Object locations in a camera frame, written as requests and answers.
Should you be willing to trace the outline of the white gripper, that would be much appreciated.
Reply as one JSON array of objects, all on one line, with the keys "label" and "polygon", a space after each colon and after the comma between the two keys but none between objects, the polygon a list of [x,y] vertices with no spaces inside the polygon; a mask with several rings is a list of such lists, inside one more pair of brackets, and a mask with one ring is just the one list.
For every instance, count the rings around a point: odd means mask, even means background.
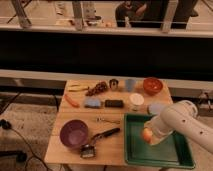
[{"label": "white gripper", "polygon": [[157,145],[161,143],[173,133],[173,129],[169,127],[159,115],[156,115],[149,121],[146,121],[144,127],[148,128],[152,132],[151,139],[149,140],[150,145]]}]

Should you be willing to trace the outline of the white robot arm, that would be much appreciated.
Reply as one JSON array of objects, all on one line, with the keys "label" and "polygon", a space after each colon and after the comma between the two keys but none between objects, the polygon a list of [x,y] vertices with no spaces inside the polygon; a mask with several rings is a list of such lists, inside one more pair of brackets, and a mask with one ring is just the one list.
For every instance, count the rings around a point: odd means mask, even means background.
[{"label": "white robot arm", "polygon": [[177,131],[213,154],[213,128],[198,121],[197,115],[198,109],[191,101],[173,103],[144,124],[142,137],[148,144],[157,145]]}]

